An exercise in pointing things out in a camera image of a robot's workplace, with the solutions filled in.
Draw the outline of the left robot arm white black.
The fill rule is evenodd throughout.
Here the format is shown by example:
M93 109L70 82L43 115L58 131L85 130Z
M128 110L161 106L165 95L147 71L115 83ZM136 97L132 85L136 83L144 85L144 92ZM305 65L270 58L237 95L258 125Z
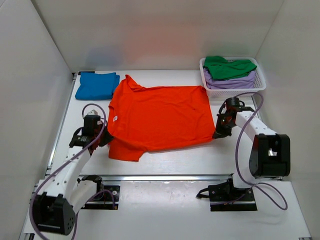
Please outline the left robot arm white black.
M105 189L101 176L80 177L93 152L112 140L106 120L95 110L83 117L83 127L74 132L62 166L40 184L32 197L30 222L42 239L46 239L44 233L65 236L74 233L81 208L89 201L112 194Z

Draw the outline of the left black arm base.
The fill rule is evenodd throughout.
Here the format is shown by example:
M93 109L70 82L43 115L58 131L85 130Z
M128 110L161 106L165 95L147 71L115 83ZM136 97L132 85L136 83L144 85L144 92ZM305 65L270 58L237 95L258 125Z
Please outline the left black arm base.
M106 185L103 178L98 175L85 175L78 178L77 183L82 181L91 181L96 183L96 193L98 195L92 197L81 208L82 210L118 210L120 199L120 185Z

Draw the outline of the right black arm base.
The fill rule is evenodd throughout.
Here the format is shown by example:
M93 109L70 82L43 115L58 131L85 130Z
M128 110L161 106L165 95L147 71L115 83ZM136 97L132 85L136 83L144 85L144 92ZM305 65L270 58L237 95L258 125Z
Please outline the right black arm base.
M237 188L229 178L201 189L197 199L209 199L211 212L255 212L258 210L251 188Z

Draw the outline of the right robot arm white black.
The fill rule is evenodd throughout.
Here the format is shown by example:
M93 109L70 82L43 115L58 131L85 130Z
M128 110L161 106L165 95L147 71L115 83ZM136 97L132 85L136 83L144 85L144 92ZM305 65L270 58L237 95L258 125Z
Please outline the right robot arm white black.
M234 127L241 128L235 146L235 167L239 179L248 186L254 186L255 183L245 179L240 171L239 147L243 134L252 141L248 169L253 178L281 178L289 176L291 172L290 137L270 129L256 114L256 110L245 106L238 97L230 97L218 111L212 136L213 139L226 138L232 135Z

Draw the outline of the orange t shirt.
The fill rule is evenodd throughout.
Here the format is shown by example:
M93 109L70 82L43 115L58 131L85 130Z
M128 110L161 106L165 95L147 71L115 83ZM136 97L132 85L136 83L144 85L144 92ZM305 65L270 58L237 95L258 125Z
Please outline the orange t shirt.
M204 87L139 85L130 75L115 89L108 106L108 157L139 161L144 153L211 142L215 131Z

